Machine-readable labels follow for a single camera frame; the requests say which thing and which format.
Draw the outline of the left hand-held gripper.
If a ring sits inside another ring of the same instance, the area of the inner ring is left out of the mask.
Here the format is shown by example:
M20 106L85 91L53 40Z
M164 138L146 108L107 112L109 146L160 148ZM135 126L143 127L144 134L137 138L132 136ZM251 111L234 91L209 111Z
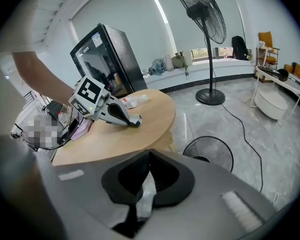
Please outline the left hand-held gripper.
M119 126L139 127L142 117L129 115L126 108L117 103L108 104L110 97L103 83L86 75L77 82L68 102L87 120L100 119Z

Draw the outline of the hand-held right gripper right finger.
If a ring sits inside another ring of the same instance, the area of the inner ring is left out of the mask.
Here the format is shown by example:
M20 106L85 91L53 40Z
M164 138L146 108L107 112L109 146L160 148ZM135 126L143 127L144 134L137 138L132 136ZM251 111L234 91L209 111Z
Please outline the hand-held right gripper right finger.
M167 188L172 201L191 191L173 206L153 208L139 232L141 240L259 240L269 231L276 214L273 205L256 189L224 168L168 151L154 151L187 172Z

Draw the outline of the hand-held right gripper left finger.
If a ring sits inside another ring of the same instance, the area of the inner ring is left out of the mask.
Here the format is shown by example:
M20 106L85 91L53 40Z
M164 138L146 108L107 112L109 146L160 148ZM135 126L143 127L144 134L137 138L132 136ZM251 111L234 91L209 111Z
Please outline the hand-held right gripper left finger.
M137 203L149 173L149 152L53 166L44 158L43 184L58 215L62 240L142 240Z

